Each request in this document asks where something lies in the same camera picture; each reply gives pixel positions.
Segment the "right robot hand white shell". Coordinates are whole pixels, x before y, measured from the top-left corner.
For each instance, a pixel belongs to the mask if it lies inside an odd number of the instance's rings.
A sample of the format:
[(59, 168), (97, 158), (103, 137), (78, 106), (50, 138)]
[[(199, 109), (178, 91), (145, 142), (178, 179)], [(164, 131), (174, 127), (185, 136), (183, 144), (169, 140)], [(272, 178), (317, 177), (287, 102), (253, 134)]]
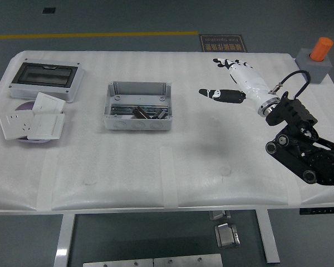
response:
[(232, 80), (238, 85), (239, 90), (210, 90), (200, 89), (199, 93), (217, 102), (242, 103), (245, 99), (254, 102), (256, 108), (260, 108), (272, 99), (268, 93), (269, 87), (262, 76), (246, 62), (240, 60), (228, 60), (223, 58), (213, 59), (218, 67), (228, 69)]

